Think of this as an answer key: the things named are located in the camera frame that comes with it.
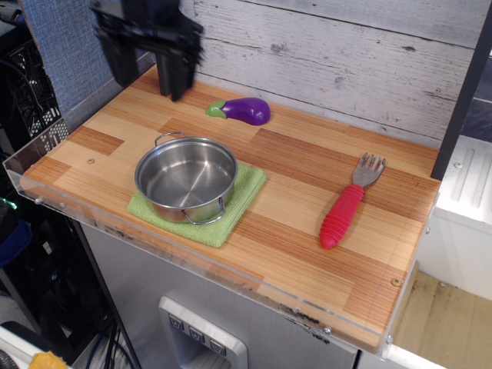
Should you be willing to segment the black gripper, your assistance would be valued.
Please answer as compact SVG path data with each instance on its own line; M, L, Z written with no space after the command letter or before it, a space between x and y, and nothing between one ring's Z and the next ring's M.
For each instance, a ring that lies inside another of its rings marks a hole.
M135 49L169 55L171 99L178 101L194 83L201 60L203 27L180 10L179 1L93 1L96 35L121 87L138 77Z

